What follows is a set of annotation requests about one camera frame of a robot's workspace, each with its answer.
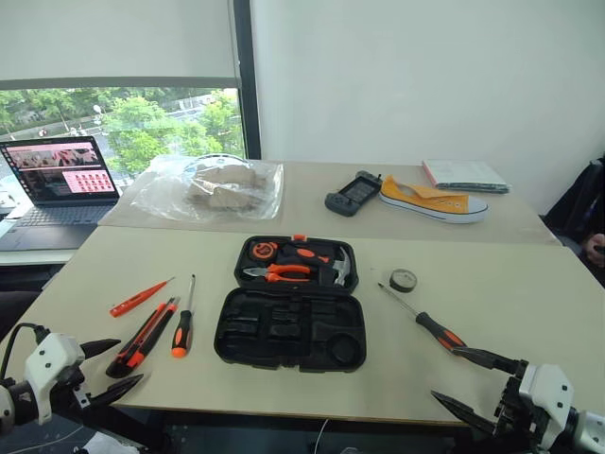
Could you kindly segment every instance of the desk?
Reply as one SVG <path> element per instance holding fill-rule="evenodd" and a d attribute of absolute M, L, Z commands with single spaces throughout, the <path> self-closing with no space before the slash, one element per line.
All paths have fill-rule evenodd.
<path fill-rule="evenodd" d="M 411 305 L 471 346 L 560 364 L 576 388 L 575 405 L 605 412 L 605 292 L 563 247 L 346 238 L 358 264 L 354 296 L 364 311 L 367 359 L 351 374 L 303 374 L 227 364 L 214 351 L 218 314 L 236 287 L 233 267 L 248 236 L 99 227 L 23 320 L 80 341 L 125 341 L 161 299 L 186 295 L 193 272 L 198 285 L 190 354 L 169 354 L 175 317 L 139 368 L 146 378 L 121 405 L 452 423 L 456 419 L 429 393 L 438 390 L 490 417 L 508 376 L 449 355 L 375 284 L 392 269 L 407 268 L 419 278 L 406 297 Z M 171 275 L 178 278 L 153 299 L 124 317 L 109 315 L 112 305 Z M 16 342 L 10 375 L 21 376 L 32 348 L 29 336 Z M 104 371 L 117 350 L 84 363 L 94 393 L 112 383 Z"/>
<path fill-rule="evenodd" d="M 490 212 L 485 220 L 475 224 L 446 224 L 395 209 L 378 198 L 368 201 L 353 218 L 337 215 L 323 205 L 325 195 L 337 192 L 354 178 L 359 169 L 366 169 L 374 175 L 392 173 L 399 182 L 430 185 L 420 166 L 284 163 L 284 168 L 284 198 L 281 212 L 275 219 L 196 224 L 153 217 L 130 205 L 138 191 L 154 178 L 154 174 L 144 173 L 99 225 L 258 235 L 300 233 L 348 238 L 561 244 L 533 210 L 514 194 L 477 195 L 490 205 Z"/>

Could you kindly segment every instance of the roller shade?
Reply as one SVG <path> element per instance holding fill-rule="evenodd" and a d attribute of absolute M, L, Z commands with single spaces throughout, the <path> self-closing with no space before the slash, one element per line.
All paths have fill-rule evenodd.
<path fill-rule="evenodd" d="M 231 0 L 3 0 L 0 83 L 234 79 Z"/>

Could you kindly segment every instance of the plastic bag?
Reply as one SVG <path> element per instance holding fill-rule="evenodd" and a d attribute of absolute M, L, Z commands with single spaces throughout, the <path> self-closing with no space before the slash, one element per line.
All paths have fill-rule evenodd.
<path fill-rule="evenodd" d="M 146 183 L 131 205 L 160 218 L 272 219 L 282 202 L 284 166 L 229 154 L 167 154 L 156 156 L 140 178 Z"/>

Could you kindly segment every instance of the laptop keyboard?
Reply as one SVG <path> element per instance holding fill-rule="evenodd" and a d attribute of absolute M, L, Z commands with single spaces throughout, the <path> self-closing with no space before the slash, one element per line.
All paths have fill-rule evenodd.
<path fill-rule="evenodd" d="M 113 205 L 34 207 L 21 218 L 19 227 L 96 224 L 112 208 Z"/>

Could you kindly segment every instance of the black tool case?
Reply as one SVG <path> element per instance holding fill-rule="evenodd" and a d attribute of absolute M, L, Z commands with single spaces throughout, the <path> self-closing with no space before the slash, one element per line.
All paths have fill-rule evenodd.
<path fill-rule="evenodd" d="M 255 255 L 259 247 L 263 258 Z M 344 254 L 350 270 L 343 285 L 335 284 L 335 261 L 342 266 Z M 308 282 L 268 282 L 263 275 L 245 272 L 271 264 L 308 266 L 310 274 L 282 274 Z M 361 304 L 351 295 L 358 277 L 349 244 L 305 236 L 253 236 L 244 243 L 235 279 L 240 287 L 227 295 L 215 335 L 216 352 L 225 361 L 269 369 L 298 365 L 302 372 L 351 372 L 363 364 L 366 334 Z"/>

